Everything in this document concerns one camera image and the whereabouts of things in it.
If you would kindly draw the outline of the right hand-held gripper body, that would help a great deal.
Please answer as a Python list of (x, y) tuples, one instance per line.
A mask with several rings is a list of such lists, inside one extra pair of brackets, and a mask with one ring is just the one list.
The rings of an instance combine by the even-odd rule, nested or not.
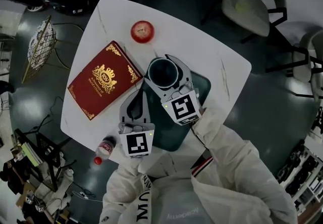
[(174, 89), (169, 88), (161, 95), (161, 105), (171, 119), (183, 126), (201, 118), (200, 103), (191, 81)]

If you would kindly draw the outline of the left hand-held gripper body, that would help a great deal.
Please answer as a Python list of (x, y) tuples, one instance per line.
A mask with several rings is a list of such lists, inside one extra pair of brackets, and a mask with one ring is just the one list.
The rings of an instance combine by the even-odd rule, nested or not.
[(119, 138), (127, 157), (138, 158), (151, 153), (155, 125), (152, 123), (119, 124)]

